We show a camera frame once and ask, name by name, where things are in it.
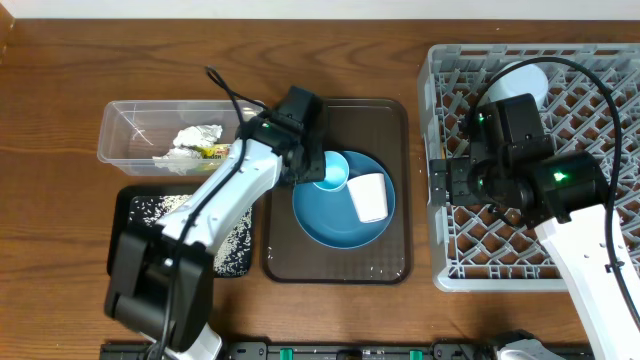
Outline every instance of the black tray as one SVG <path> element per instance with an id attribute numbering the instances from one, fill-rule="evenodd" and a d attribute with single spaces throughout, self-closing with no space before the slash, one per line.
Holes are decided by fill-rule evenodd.
<path id="1" fill-rule="evenodd" d="M 107 260 L 107 272 L 111 274 L 111 263 L 113 261 L 118 238 L 120 233 L 125 229 L 130 221 L 135 221 L 138 224 L 148 226 L 151 229 L 158 231 L 158 236 L 161 234 L 161 228 L 153 226 L 153 224 L 147 224 L 142 221 L 143 215 L 158 214 L 155 213 L 154 201 L 158 201 L 164 196 L 176 196 L 176 195 L 192 195 L 202 184 L 185 184 L 185 185 L 133 185 L 128 186 L 118 193 L 116 199 L 116 210 L 113 216 L 113 228 L 111 231 L 111 246 L 109 247 L 109 259 Z M 146 208 L 142 208 L 136 201 L 144 202 Z M 221 262 L 219 268 L 214 267 L 214 276 L 222 278 L 233 278 L 245 275 L 251 267 L 251 252 L 252 252 L 252 239 L 253 239 L 253 221 L 254 212 L 250 208 L 248 212 L 251 212 L 250 226 L 237 231 L 239 238 L 236 248 L 231 252 L 229 256 Z"/>

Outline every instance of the blue bowl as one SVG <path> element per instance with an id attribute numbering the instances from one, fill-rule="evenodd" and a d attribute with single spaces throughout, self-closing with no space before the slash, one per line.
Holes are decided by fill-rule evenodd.
<path id="1" fill-rule="evenodd" d="M 349 163 L 335 151 L 325 151 L 324 159 L 326 162 L 324 180 L 313 183 L 320 190 L 324 191 L 340 191 L 347 185 L 349 180 Z"/>

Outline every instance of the wooden surface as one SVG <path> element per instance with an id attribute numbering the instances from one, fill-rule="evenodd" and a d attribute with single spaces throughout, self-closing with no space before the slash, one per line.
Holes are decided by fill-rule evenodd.
<path id="1" fill-rule="evenodd" d="M 414 268 L 392 287 L 282 285 L 254 265 L 216 280 L 211 324 L 272 341 L 429 342 L 524 328 L 585 342 L 567 294 L 445 294 L 431 280 L 416 77 L 438 43 L 637 42 L 638 23 L 19 20 L 0 66 L 0 353 L 91 359 L 139 337 L 103 315 L 117 192 L 131 178 L 100 163 L 104 106 L 122 99 L 273 104 L 291 84 L 333 97 L 385 97 L 409 114 Z M 258 217 L 258 228 L 261 216 Z M 256 236 L 256 248 L 261 236 Z"/>
<path id="2" fill-rule="evenodd" d="M 7 9 L 0 4 L 0 64 L 2 64 L 2 58 L 5 53 L 5 44 L 9 32 L 13 28 L 14 19 L 11 14 L 7 11 Z"/>

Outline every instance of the dish rack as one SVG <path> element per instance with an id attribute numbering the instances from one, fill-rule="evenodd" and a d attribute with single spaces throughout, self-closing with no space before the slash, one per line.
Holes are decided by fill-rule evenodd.
<path id="1" fill-rule="evenodd" d="M 623 127 L 616 209 L 633 266 L 640 272 L 640 44 L 432 47 L 418 77 L 427 168 L 431 159 L 468 154 L 468 139 L 459 132 L 458 121 L 478 91 L 506 64 L 539 56 L 582 64 L 612 89 Z M 604 97 L 580 72 L 555 63 L 536 65 L 549 79 L 540 118 L 556 153 L 590 152 L 609 180 L 615 139 Z M 433 280 L 441 290 L 566 291 L 533 230 L 507 226 L 488 206 L 440 207 L 429 200 L 427 212 Z M 513 221 L 520 216 L 514 209 L 506 215 Z"/>

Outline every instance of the white cylinder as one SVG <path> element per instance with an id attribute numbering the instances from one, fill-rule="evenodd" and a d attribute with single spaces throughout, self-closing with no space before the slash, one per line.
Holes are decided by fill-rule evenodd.
<path id="1" fill-rule="evenodd" d="M 347 187 L 360 222 L 376 222 L 389 216 L 383 174 L 358 176 L 347 181 Z"/>
<path id="2" fill-rule="evenodd" d="M 500 72 L 520 63 L 512 62 L 505 66 Z M 521 67 L 498 80 L 488 91 L 489 101 L 508 99 L 510 97 L 531 94 L 536 100 L 538 110 L 542 108 L 544 99 L 549 92 L 549 80 L 544 71 L 535 64 Z"/>

